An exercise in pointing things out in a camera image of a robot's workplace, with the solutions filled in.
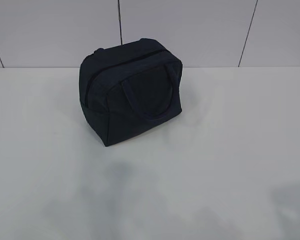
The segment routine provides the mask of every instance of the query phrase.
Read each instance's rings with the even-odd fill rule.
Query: black bag
[[[85,119],[110,146],[181,113],[181,61],[153,39],[102,49],[80,66]]]

